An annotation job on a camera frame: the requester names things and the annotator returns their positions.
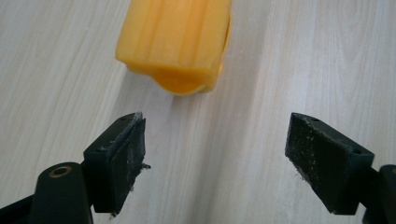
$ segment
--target white wooden table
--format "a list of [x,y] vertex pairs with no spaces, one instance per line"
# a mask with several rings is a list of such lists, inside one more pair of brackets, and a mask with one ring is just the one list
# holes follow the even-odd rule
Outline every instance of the white wooden table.
[[0,2],[0,207],[81,162],[114,119],[147,118],[146,163],[95,223],[361,223],[328,213],[284,156],[291,112],[396,163],[396,1],[234,0],[224,71],[176,97],[114,50],[129,0]]

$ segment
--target screw hole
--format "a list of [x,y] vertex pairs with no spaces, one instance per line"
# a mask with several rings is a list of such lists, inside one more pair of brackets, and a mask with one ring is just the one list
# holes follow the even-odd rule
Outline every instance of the screw hole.
[[72,171],[72,168],[70,166],[61,166],[61,167],[53,169],[49,173],[49,176],[52,178],[57,178],[57,177],[61,177],[61,176],[69,174],[70,171]]
[[361,151],[359,149],[353,149],[353,153],[360,155]]

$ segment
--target black mechanical arm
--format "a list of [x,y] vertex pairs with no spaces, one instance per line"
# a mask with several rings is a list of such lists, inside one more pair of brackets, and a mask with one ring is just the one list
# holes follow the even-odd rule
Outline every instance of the black mechanical arm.
[[374,154],[322,122],[292,113],[286,156],[329,212],[355,215],[366,207],[363,223],[396,223],[396,165],[379,172]]
[[114,121],[85,151],[84,162],[51,166],[35,194],[0,209],[0,223],[92,223],[97,213],[118,214],[142,169],[146,120],[142,113]]

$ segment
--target table surface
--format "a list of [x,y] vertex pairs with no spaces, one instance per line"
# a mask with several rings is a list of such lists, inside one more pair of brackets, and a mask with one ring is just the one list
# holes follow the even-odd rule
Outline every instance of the table surface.
[[299,112],[396,163],[396,1],[234,0],[219,83],[188,97],[114,59],[129,3],[0,3],[0,207],[142,111],[152,169],[95,223],[361,223],[328,213],[285,143]]

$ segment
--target yellow object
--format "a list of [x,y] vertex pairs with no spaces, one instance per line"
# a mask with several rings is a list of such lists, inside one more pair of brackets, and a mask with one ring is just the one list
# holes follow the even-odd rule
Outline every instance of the yellow object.
[[222,69],[232,0],[132,0],[116,49],[167,91],[211,91]]

